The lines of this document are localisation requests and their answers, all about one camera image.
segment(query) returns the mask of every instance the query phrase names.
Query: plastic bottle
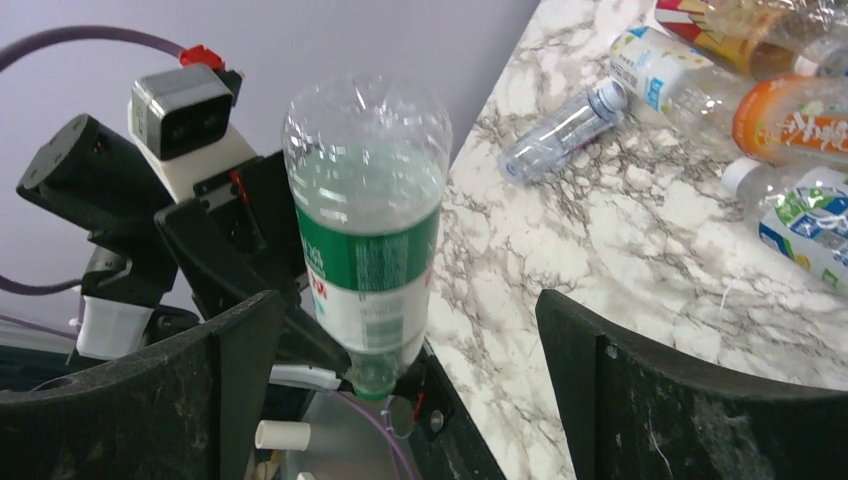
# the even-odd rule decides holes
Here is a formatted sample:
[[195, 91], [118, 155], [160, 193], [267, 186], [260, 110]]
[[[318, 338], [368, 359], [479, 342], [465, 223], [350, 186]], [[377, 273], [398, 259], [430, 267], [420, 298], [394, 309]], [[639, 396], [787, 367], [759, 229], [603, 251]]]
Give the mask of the plastic bottle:
[[350, 352], [362, 398], [388, 396], [424, 342], [451, 143], [431, 93], [377, 75], [327, 80], [286, 117], [316, 318]]
[[785, 18], [785, 12], [762, 12], [751, 21], [761, 26], [757, 34], [739, 38], [717, 34], [707, 25], [708, 7], [701, 1], [657, 0], [654, 17], [663, 28], [695, 47], [716, 65], [756, 80], [795, 73], [797, 55], [764, 41], [769, 27]]
[[562, 168], [584, 145], [624, 118], [627, 92], [615, 80], [585, 89], [498, 156], [503, 178], [521, 185]]
[[704, 18], [727, 35], [794, 52], [800, 75], [848, 75], [848, 16], [844, 5], [774, 0], [708, 0]]
[[731, 124], [753, 81], [647, 26], [625, 31], [615, 40], [610, 67], [616, 80], [665, 115], [677, 132], [718, 155], [742, 156], [730, 138]]
[[672, 128], [716, 155], [781, 165], [802, 159], [848, 163], [848, 79], [797, 75], [758, 84], [722, 70], [648, 27], [625, 32], [610, 51], [613, 76]]
[[848, 79], [789, 76], [757, 84], [734, 115], [733, 139], [772, 163], [848, 163]]
[[848, 282], [848, 174], [826, 167], [730, 164], [722, 184], [763, 243], [841, 293]]

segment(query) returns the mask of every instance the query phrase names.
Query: marble countertop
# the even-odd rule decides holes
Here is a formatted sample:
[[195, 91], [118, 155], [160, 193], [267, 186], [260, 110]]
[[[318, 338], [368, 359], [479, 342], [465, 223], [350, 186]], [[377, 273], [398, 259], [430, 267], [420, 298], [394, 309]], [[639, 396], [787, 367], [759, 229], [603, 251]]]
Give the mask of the marble countertop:
[[543, 0], [451, 171], [430, 343], [509, 480], [573, 479], [534, 317], [555, 288], [718, 365], [848, 389], [848, 308], [759, 243], [713, 159], [636, 109], [539, 184], [495, 158], [577, 89], [650, 0]]

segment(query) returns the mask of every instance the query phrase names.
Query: yellow bottle label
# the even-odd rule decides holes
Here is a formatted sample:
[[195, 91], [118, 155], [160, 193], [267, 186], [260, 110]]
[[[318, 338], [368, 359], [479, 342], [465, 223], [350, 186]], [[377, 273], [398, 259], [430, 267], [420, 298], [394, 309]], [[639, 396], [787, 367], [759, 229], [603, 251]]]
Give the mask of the yellow bottle label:
[[[666, 30], [689, 42], [702, 52], [722, 59], [726, 67], [748, 76], [752, 71], [754, 54], [762, 47], [757, 38], [736, 38], [714, 30], [707, 23], [706, 4], [699, 0], [659, 0], [654, 13], [657, 22]], [[770, 30], [785, 15], [783, 11], [757, 12], [751, 21], [760, 32]]]

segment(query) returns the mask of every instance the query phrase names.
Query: plastic bottle pile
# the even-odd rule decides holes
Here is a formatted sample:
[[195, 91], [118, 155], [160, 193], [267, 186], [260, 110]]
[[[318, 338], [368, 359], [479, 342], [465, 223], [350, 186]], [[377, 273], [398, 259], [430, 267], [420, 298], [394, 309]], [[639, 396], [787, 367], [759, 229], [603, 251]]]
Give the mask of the plastic bottle pile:
[[621, 34], [610, 48], [615, 82], [507, 149], [504, 178], [526, 183], [565, 165], [623, 116], [627, 102], [613, 95], [623, 86], [693, 146], [738, 158], [722, 183], [750, 228], [848, 292], [848, 2], [657, 0], [655, 16], [668, 34]]

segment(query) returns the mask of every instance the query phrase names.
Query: red clip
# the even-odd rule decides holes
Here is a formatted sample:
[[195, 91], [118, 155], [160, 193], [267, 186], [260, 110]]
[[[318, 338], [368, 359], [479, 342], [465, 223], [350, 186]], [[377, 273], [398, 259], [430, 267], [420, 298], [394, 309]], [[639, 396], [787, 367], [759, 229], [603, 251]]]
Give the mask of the red clip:
[[239, 198], [244, 202], [245, 205], [250, 203], [250, 199], [247, 198], [247, 191], [244, 189], [244, 184], [241, 183], [241, 175], [235, 170], [230, 172], [230, 180], [233, 181], [233, 185], [236, 186], [239, 192]]
[[424, 403], [424, 394], [418, 393], [418, 404], [415, 405], [415, 410], [412, 411], [412, 421], [418, 423], [418, 414], [421, 413], [421, 404]]
[[197, 63], [202, 63], [215, 71], [226, 70], [224, 60], [203, 45], [187, 48], [180, 52], [180, 65], [188, 67]]

